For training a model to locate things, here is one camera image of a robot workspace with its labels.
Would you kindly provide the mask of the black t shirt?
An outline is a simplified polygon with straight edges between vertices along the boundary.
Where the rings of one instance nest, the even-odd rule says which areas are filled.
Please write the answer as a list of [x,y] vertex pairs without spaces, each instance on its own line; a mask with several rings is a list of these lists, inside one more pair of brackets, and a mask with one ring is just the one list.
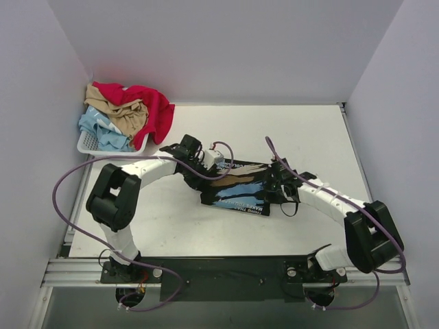
[[200,189],[201,203],[205,206],[268,216],[272,205],[264,200],[268,165],[243,160],[223,160],[217,165],[217,173],[226,176],[220,180],[208,181]]

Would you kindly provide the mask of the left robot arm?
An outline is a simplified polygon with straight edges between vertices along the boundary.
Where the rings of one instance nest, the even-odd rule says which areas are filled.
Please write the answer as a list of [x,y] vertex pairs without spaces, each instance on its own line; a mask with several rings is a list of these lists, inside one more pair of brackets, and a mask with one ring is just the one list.
[[191,188],[197,188],[202,182],[198,173],[215,173],[216,155],[211,149],[203,150],[198,139],[185,134],[179,143],[160,148],[151,158],[121,167],[108,163],[102,168],[86,201],[86,210],[113,247],[110,260],[118,264],[116,272],[123,281],[134,282],[141,274],[137,262],[140,251],[130,229],[141,189],[176,173],[182,174]]

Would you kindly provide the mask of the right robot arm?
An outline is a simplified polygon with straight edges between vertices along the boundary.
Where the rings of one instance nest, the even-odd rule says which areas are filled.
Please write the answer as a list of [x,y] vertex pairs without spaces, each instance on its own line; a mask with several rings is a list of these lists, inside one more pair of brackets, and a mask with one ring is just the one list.
[[363,273],[378,271],[403,254],[404,244],[383,202],[365,202],[341,194],[312,173],[299,174],[290,169],[286,159],[272,160],[266,180],[270,203],[307,205],[344,230],[342,246],[321,247],[307,262],[306,272],[311,279],[322,280],[332,270],[345,267],[355,267]]

